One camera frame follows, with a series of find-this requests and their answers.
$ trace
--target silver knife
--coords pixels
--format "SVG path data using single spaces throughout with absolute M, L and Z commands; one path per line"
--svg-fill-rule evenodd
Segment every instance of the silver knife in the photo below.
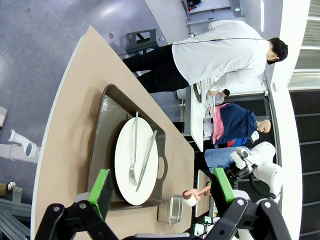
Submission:
M 147 163 L 148 163 L 149 156 L 150 156 L 150 152 L 151 152 L 152 146 L 154 145 L 154 141 L 156 139 L 156 135 L 157 135 L 157 130 L 154 130 L 153 135 L 152 135 L 152 140 L 151 140 L 151 143 L 150 143 L 150 146 L 149 146 L 149 150 L 148 150 L 148 153 L 146 155 L 146 159 L 145 159 L 145 162 L 144 162 L 144 165 L 143 165 L 143 168 L 142 168 L 142 172 L 141 172 L 140 177 L 139 177 L 139 182 L 138 182 L 138 185 L 136 186 L 135 192 L 138 192 L 140 184 L 142 182 L 142 179 L 144 178 L 145 171 L 146 171 L 146 168 L 147 168 Z

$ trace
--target bolt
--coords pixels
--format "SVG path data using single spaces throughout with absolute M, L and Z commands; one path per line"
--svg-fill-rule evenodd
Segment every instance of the bolt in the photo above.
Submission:
M 266 208 L 270 208 L 271 207 L 271 203 L 270 202 L 265 202 L 264 205 L 265 205 Z
M 60 207 L 59 206 L 55 206 L 54 208 L 53 208 L 53 211 L 55 211 L 55 212 L 58 212 L 60 210 Z
M 85 208 L 87 207 L 87 205 L 86 205 L 85 203 L 80 203 L 79 207 L 80 207 L 81 209 L 85 209 Z
M 240 206 L 244 205 L 245 202 L 242 199 L 239 199 L 238 201 L 236 201 Z

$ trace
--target tray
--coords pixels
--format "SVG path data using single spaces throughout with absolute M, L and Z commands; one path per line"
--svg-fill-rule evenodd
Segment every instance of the tray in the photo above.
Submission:
M 157 144 L 158 157 L 159 161 L 163 161 L 164 163 L 162 177 L 157 177 L 150 197 L 141 205 L 131 205 L 124 200 L 119 191 L 114 172 L 115 150 L 118 136 L 125 123 L 136 115 L 136 111 L 139 112 L 139 117 L 142 117 L 150 124 L 153 131 L 157 130 L 155 140 Z M 111 211 L 159 206 L 162 199 L 163 182 L 168 172 L 168 162 L 165 156 L 165 143 L 165 131 L 163 131 L 162 128 L 160 128 L 114 84 L 107 85 L 101 97 L 95 128 L 93 130 L 86 191 L 91 191 L 100 169 L 110 169 L 115 193 L 111 200 Z

